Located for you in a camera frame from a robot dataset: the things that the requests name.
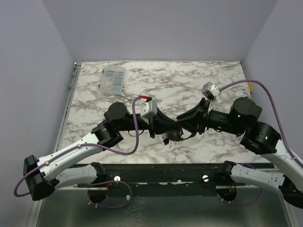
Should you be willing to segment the black tag key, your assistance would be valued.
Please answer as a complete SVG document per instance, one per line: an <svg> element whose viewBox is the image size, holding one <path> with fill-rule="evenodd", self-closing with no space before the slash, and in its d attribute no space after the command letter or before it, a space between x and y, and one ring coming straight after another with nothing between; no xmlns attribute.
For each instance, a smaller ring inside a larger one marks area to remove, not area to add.
<svg viewBox="0 0 303 227"><path fill-rule="evenodd" d="M165 139L163 142L164 142L164 145L168 145L169 144L169 139Z"/></svg>

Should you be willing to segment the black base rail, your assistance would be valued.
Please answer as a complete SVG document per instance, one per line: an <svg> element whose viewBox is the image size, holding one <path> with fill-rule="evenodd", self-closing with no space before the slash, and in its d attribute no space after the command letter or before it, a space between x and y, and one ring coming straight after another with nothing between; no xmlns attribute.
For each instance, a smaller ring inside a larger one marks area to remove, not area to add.
<svg viewBox="0 0 303 227"><path fill-rule="evenodd" d="M216 196L238 186L224 164L76 164L51 181L55 189L76 185L96 200L106 197Z"/></svg>

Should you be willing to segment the aluminium side rail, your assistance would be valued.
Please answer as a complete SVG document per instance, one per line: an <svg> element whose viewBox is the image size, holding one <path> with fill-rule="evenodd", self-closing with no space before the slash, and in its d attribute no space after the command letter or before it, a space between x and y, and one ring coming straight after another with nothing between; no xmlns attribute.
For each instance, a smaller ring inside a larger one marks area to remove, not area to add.
<svg viewBox="0 0 303 227"><path fill-rule="evenodd" d="M67 125L68 116L69 116L69 113L70 113L71 103L72 103L72 100L73 100L76 84L77 84L78 77L79 77L79 72L80 72L81 65L82 65L81 62L75 62L74 64L75 64L75 67L74 67L74 71L72 73L71 81L70 81L70 84L69 84L69 93L68 93L68 96L67 96L67 101L66 101L66 105L65 105L65 108L64 108L63 116L62 116L62 121L61 121L61 124L60 124L59 133L58 133L58 136L57 136L52 154L57 152L61 148L65 128L66 128L66 125Z"/></svg>

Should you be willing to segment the clear plastic organizer box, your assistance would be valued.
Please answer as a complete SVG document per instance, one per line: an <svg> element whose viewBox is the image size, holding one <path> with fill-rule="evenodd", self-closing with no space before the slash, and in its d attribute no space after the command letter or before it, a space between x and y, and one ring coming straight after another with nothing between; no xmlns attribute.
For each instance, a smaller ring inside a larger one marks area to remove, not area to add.
<svg viewBox="0 0 303 227"><path fill-rule="evenodd" d="M107 66L102 70L98 89L106 95L120 95L124 84L126 69Z"/></svg>

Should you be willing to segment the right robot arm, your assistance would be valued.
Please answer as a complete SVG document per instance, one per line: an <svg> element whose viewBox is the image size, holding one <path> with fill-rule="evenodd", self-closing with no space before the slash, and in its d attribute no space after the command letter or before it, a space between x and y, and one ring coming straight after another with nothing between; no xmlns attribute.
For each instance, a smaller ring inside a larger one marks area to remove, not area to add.
<svg viewBox="0 0 303 227"><path fill-rule="evenodd" d="M262 172L224 161L215 180L223 185L246 183L281 194L289 204L303 207L303 161L285 145L281 134L258 120L262 108L248 97L237 98L229 113L210 109L210 101L202 98L193 109L177 117L176 127L193 136L214 129L241 136L240 144L275 165L280 173Z"/></svg>

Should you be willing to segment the metal key ring plate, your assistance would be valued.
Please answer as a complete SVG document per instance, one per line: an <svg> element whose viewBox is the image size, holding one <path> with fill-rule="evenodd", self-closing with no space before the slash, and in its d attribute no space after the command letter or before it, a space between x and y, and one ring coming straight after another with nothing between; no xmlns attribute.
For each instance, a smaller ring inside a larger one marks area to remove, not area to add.
<svg viewBox="0 0 303 227"><path fill-rule="evenodd" d="M173 142L182 142L184 140L182 136L183 136L182 129L173 129L166 133L167 139Z"/></svg>

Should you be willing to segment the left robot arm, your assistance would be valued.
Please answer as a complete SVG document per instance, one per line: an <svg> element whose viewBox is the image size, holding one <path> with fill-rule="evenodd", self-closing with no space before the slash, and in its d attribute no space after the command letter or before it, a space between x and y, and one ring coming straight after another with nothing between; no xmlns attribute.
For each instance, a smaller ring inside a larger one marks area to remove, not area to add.
<svg viewBox="0 0 303 227"><path fill-rule="evenodd" d="M101 186L106 177L100 164L93 163L80 168L74 168L73 165L104 150L123 156L133 154L139 146L139 131L148 130L159 115L157 104L152 100L141 103L139 114L129 113L123 103L112 104L104 120L79 141L50 155L39 158L28 156L24 160L23 180L26 181L28 194L33 201L39 201L55 190L73 184ZM123 140L120 131L124 126L126 131L135 132L134 148L130 151L113 149Z"/></svg>

